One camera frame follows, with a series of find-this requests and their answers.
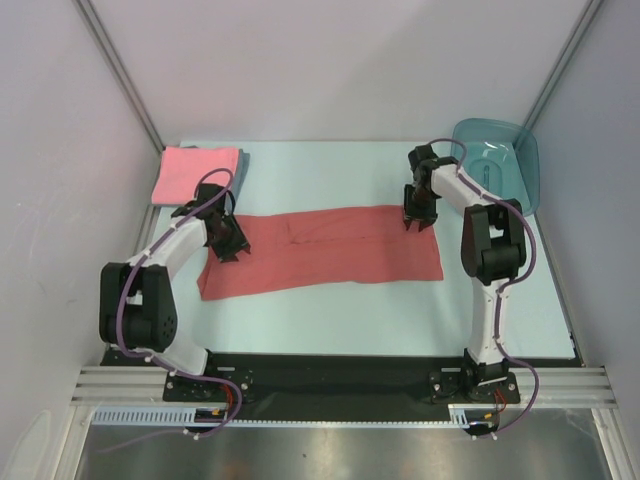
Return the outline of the red t shirt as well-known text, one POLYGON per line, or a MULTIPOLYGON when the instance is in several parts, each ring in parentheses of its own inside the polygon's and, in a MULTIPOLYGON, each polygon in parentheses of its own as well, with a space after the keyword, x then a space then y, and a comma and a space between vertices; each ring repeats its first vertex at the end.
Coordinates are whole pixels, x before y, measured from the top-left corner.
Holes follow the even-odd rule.
POLYGON ((204 301, 329 283, 444 278, 434 229, 407 229, 399 205, 240 215, 237 220, 251 252, 225 263, 208 255, 197 280, 204 301))

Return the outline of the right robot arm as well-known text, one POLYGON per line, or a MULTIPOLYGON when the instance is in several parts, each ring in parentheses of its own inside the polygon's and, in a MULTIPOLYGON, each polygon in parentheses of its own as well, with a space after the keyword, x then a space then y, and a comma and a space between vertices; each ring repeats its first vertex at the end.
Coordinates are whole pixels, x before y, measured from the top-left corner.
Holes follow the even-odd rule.
POLYGON ((404 186, 403 223, 420 231, 438 219, 443 199, 463 219, 460 257, 472 281, 473 316, 469 345, 463 353, 457 385, 448 391, 442 382, 432 386, 436 400, 464 395, 473 402, 492 399, 508 380, 509 360, 501 341, 501 327, 511 286, 527 260, 535 238, 516 199, 501 199, 471 178, 463 158, 438 156, 431 143, 408 154, 412 182, 404 186))

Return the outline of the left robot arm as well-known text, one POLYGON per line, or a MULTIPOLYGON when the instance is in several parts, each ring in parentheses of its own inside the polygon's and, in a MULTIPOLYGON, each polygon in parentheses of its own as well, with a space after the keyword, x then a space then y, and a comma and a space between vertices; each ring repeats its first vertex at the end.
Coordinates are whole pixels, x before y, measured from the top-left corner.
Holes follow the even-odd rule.
POLYGON ((125 262, 109 262, 100 274, 99 335, 130 358, 158 361, 186 374, 185 388, 199 400, 213 398, 219 374, 206 367, 209 353, 181 320, 172 281, 189 259, 207 248, 221 263, 249 253, 249 240, 234 216, 235 196, 217 184, 196 189, 177 208, 166 231, 125 262))

